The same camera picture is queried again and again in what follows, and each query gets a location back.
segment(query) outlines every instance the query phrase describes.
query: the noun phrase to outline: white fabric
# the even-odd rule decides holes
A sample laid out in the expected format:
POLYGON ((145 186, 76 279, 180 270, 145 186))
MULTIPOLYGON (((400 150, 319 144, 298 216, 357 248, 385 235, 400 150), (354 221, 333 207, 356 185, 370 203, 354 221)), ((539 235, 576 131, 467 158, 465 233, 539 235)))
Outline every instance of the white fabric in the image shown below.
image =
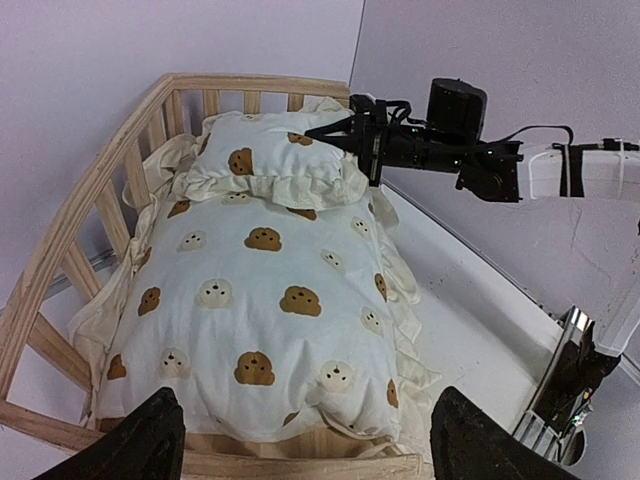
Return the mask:
POLYGON ((285 207, 317 211, 354 203, 368 184, 356 158, 303 136, 349 115, 327 98, 300 112, 209 117, 191 150, 195 164, 176 176, 173 191, 194 201, 249 191, 285 207))

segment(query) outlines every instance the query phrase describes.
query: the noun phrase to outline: crib slat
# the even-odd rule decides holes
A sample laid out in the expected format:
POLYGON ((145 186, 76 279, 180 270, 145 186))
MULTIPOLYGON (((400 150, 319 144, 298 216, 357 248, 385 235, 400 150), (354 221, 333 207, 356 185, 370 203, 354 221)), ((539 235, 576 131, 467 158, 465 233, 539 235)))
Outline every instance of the crib slat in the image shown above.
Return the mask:
POLYGON ((167 141, 167 136, 164 132, 164 122, 162 119, 162 109, 153 115, 153 118, 149 122, 149 148, 151 153, 155 152, 164 142, 167 141))
POLYGON ((174 90, 164 104, 167 112, 167 130, 169 138, 184 133, 184 119, 182 118, 182 94, 174 90))
POLYGON ((103 436, 95 430, 47 417, 6 401, 0 401, 0 423, 72 454, 84 450, 103 436))
POLYGON ((287 99, 287 112, 297 112, 304 105, 304 95, 290 93, 287 99))
POLYGON ((202 101, 205 117, 220 113, 220 90, 203 90, 202 101))
POLYGON ((144 207, 151 203, 151 197, 149 196, 149 187, 147 186, 147 179, 144 176, 142 156, 140 155, 140 147, 137 141, 134 142, 131 150, 124 157, 124 169, 127 172, 127 178, 129 180, 129 190, 131 191, 133 206, 138 213, 140 213, 144 207))
POLYGON ((71 242, 67 254, 62 259, 61 267, 73 286, 76 287, 87 302, 90 302, 102 288, 102 283, 93 270, 91 263, 89 263, 87 256, 82 251, 77 239, 71 242))
POLYGON ((111 180, 98 195, 96 207, 100 212, 102 224, 107 231, 111 245, 113 245, 113 250, 116 252, 118 260, 122 261, 129 245, 129 231, 122 216, 122 210, 120 210, 116 189, 111 180))
POLYGON ((260 113, 260 92, 244 92, 244 113, 260 113))
POLYGON ((89 364, 39 312, 27 345, 85 392, 91 392, 89 364))

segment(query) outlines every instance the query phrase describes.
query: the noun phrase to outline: crib rail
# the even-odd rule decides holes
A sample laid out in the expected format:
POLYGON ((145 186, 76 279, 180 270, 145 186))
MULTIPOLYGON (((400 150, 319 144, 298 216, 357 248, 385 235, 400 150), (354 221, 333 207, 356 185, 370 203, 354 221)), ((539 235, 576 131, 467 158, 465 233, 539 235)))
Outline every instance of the crib rail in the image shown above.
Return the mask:
MULTIPOLYGON (((262 93, 287 94, 287 110, 298 110, 305 96, 330 96, 348 104, 349 87, 341 82, 305 78, 186 75, 164 76, 124 122, 99 153, 58 211, 53 223, 23 271, 0 317, 0 423, 63 450, 74 452, 100 438, 101 433, 47 417, 7 401, 18 362, 25 345, 62 372, 83 390, 91 392, 91 372, 87 362, 72 348, 40 308, 58 268, 87 302, 102 284, 77 236, 95 206, 113 246, 122 261, 128 254, 130 234, 112 177, 123 167, 137 212, 150 203, 142 145, 152 153, 167 139, 185 132, 183 95, 200 91, 205 116, 220 113, 220 93, 244 94, 245 113, 259 113, 262 93)), ((260 471, 274 478, 420 478, 422 461, 418 455, 355 460, 267 460, 227 455, 187 452, 184 472, 210 478, 245 477, 260 471)))

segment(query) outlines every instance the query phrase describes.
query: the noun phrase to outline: white teddy bear face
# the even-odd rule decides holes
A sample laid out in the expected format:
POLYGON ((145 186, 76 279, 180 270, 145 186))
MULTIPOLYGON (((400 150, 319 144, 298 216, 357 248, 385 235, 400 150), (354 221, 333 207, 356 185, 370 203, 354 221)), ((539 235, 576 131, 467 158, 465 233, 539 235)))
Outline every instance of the white teddy bear face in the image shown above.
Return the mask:
POLYGON ((231 308, 233 305, 231 284, 222 279, 207 280, 196 296, 196 305, 200 308, 231 308))
POLYGON ((331 360, 320 369, 320 384, 331 393, 345 393, 355 379, 353 368, 344 362, 331 360))
POLYGON ((338 255, 337 253, 332 252, 330 250, 321 250, 320 256, 325 262, 327 262, 329 265, 335 268, 342 275, 347 273, 347 270, 344 266, 344 261, 342 260, 342 258, 340 258, 340 255, 338 255))
POLYGON ((160 377, 189 378, 189 358, 177 348, 165 348, 160 357, 160 377))
POLYGON ((247 205, 251 203, 251 197, 242 192, 230 193, 225 195, 220 203, 222 205, 247 205))
POLYGON ((360 321, 362 321, 362 325, 364 325, 364 328, 367 330, 370 330, 377 335, 382 335, 382 320, 380 319, 380 316, 369 307, 364 307, 362 309, 360 321))
POLYGON ((207 234, 202 230, 187 233, 178 245, 179 252, 193 252, 200 250, 207 244, 207 234))
POLYGON ((369 240, 371 238, 371 228, 360 217, 353 217, 351 220, 351 228, 353 228, 362 238, 369 240))

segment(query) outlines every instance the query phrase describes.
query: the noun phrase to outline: white bedding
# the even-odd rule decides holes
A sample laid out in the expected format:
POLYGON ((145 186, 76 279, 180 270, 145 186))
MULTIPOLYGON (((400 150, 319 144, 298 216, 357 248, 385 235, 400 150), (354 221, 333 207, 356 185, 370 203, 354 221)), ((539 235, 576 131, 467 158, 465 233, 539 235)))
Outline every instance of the white bedding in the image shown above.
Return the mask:
POLYGON ((330 424, 429 459, 425 388, 438 375, 413 347, 418 289, 383 228, 397 220, 384 196, 322 212, 237 192, 164 201, 159 165, 179 166, 187 137, 145 162, 154 202, 72 322, 102 378, 93 418, 125 416, 168 385, 191 432, 270 442, 330 424))

